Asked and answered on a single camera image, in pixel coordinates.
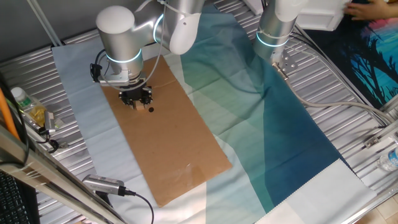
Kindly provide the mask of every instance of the cardboard sheet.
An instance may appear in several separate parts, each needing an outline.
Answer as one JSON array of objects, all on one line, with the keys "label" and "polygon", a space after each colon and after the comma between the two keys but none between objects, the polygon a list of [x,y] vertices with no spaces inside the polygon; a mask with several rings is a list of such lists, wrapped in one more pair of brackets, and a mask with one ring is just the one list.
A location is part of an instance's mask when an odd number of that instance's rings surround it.
[{"label": "cardboard sheet", "polygon": [[[154,63],[155,58],[144,63],[147,75]],[[151,113],[124,105],[119,92],[111,87],[103,87],[103,91],[162,207],[232,165],[163,57],[148,85],[153,89]]]}]

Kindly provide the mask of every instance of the water bottle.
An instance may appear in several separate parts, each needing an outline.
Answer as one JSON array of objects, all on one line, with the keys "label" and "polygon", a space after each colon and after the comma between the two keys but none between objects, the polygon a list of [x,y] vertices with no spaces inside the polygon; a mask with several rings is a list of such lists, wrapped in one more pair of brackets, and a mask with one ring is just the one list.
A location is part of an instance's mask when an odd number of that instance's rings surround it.
[{"label": "water bottle", "polygon": [[398,155],[396,152],[396,148],[389,151],[388,154],[382,155],[377,161],[377,166],[386,171],[393,171],[398,169]]},{"label": "water bottle", "polygon": [[11,93],[24,114],[32,119],[37,125],[43,127],[45,121],[44,111],[46,111],[46,109],[41,102],[26,94],[26,92],[19,87],[13,88]]}]

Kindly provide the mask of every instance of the blue-green gradient cloth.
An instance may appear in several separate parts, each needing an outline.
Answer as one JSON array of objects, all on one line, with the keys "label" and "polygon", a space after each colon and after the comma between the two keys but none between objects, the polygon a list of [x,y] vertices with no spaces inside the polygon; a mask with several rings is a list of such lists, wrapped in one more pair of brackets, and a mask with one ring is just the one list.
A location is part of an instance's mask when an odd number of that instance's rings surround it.
[{"label": "blue-green gradient cloth", "polygon": [[[343,159],[283,79],[255,54],[233,15],[205,7],[195,44],[181,61],[194,105],[211,132],[234,149],[266,212]],[[207,183],[208,191],[215,182],[217,177]],[[208,197],[207,203],[221,200]]]}]

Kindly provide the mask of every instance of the metal table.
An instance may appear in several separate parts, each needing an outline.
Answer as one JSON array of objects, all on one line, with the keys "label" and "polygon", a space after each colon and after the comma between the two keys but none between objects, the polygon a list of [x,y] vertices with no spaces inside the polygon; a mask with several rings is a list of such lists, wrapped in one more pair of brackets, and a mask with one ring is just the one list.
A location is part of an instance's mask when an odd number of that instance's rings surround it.
[{"label": "metal table", "polygon": [[[240,0],[220,0],[213,3],[221,12],[232,13],[248,33],[249,38],[255,38],[260,16],[255,16],[245,3]],[[98,37],[98,32],[93,30],[66,40],[65,43],[75,44],[96,37]],[[298,65],[298,70],[289,73],[288,76],[300,96],[317,103],[359,101],[360,93],[349,85],[344,76],[335,68],[326,67],[316,53],[307,49],[305,44],[291,39],[287,46],[288,53]],[[28,94],[38,98],[47,108],[53,110],[55,118],[60,118],[65,123],[56,132],[54,139],[66,141],[68,148],[55,152],[54,158],[79,179],[87,174],[95,174],[93,161],[55,68],[50,47],[1,63],[0,71],[10,86],[21,86]],[[394,98],[392,103],[385,108],[395,119],[398,117],[396,101]],[[367,139],[381,131],[377,118],[367,111],[350,106],[307,108],[307,111],[347,160],[356,175],[378,194],[377,198],[347,220],[347,223],[354,222],[370,209],[393,196],[396,192],[398,171],[384,172],[376,167],[375,162],[380,153],[393,149],[395,142],[391,139],[386,140],[371,150],[364,145]],[[86,220],[84,216],[43,193],[37,193],[37,200],[40,221],[43,224],[75,223]]]}]

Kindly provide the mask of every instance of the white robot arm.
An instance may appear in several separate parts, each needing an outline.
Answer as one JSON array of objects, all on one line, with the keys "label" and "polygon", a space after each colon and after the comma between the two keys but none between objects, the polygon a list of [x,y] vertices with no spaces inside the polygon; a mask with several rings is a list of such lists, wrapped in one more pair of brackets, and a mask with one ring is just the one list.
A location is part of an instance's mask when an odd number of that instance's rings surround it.
[{"label": "white robot arm", "polygon": [[96,25],[114,74],[106,76],[106,80],[98,77],[96,81],[119,89],[120,99],[132,108],[137,104],[148,105],[152,90],[146,86],[146,75],[141,72],[144,66],[141,48],[162,39],[163,47],[174,54],[184,54],[196,39],[204,2],[146,1],[134,13],[122,6],[102,10]]},{"label": "white robot arm", "polygon": [[[281,61],[284,45],[307,1],[268,0],[264,3],[254,43],[254,50],[260,57],[270,63]],[[120,99],[133,108],[137,103],[151,103],[152,91],[141,72],[141,48],[162,39],[162,46],[172,53],[187,52],[196,39],[204,3],[205,0],[149,0],[135,13],[122,6],[102,10],[96,25],[114,75],[96,81],[117,87]]]}]

